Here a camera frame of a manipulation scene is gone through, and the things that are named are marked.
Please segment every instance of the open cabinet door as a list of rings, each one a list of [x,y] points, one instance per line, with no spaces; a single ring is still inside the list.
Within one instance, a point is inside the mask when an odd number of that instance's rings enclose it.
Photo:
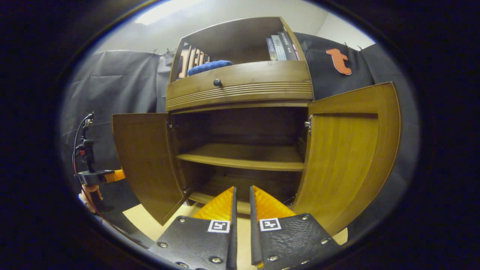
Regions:
[[[305,169],[293,210],[334,235],[372,202],[395,161],[400,111],[392,83],[313,102]]]
[[[112,115],[113,138],[126,179],[161,225],[185,201],[172,162],[168,119],[167,113]]]

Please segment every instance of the cable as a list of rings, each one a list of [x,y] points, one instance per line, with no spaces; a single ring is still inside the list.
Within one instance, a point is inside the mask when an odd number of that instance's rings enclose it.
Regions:
[[[78,173],[77,173],[77,166],[76,166],[76,160],[75,160],[75,157],[76,157],[76,154],[75,154],[75,151],[76,151],[76,146],[77,146],[77,138],[78,138],[78,134],[81,130],[81,128],[83,127],[84,125],[84,122],[89,119],[90,117],[93,116],[93,112],[90,113],[89,115],[87,115],[81,122],[80,122],[80,125],[78,126],[77,128],[77,132],[75,134],[75,139],[73,141],[73,153],[72,153],[72,165],[73,165],[73,171],[75,172],[75,176],[77,178],[77,180],[80,182],[80,187],[82,188],[82,191],[83,193],[85,194],[85,197],[88,201],[88,203],[93,207],[93,209],[95,210],[95,212],[101,217],[103,218],[103,220],[105,220],[110,226],[112,226],[113,229],[115,229],[117,232],[119,232],[120,234],[122,234],[123,236],[127,237],[128,239],[130,239],[131,241],[137,243],[138,245],[142,246],[143,248],[146,248],[148,249],[148,247],[144,246],[143,244],[139,243],[138,241],[135,241],[134,239],[130,238],[128,235],[124,234],[119,228],[117,228],[117,226],[113,225],[111,222],[109,222],[103,215],[102,213],[100,213],[100,211],[98,211],[98,209],[96,208],[96,206],[92,203],[92,201],[90,200],[90,198],[87,196],[87,192],[85,191],[84,189],[84,185],[82,184],[82,181],[80,181],[80,177],[78,176]]]

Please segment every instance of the black knob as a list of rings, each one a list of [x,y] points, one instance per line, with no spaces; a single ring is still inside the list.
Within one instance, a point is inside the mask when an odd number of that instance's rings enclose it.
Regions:
[[[216,79],[215,81],[213,81],[213,85],[222,86],[222,81],[220,81],[220,79]]]

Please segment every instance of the floor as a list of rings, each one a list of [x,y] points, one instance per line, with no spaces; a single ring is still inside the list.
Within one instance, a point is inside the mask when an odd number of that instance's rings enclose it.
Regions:
[[[162,235],[162,233],[170,226],[177,216],[193,216],[203,204],[195,203],[192,206],[182,205],[172,218],[164,225],[160,225],[140,204],[123,212],[125,216],[146,236],[154,242]],[[238,234],[238,250],[237,250],[237,267],[238,270],[256,270],[251,265],[250,254],[250,216],[246,214],[238,214],[237,218],[237,234]],[[347,241],[347,229],[339,232],[333,237],[340,245]]]

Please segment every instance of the blue pillow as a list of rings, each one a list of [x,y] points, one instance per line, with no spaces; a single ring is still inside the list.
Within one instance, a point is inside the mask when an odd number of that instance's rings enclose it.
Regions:
[[[188,76],[192,76],[194,74],[204,72],[204,71],[207,71],[207,70],[212,70],[212,69],[215,69],[215,68],[226,67],[226,66],[231,66],[231,65],[233,65],[233,63],[230,62],[230,61],[227,61],[227,60],[218,60],[218,61],[208,62],[208,63],[205,63],[203,65],[199,65],[199,66],[196,66],[196,67],[193,67],[193,68],[189,69],[187,74],[188,74]]]

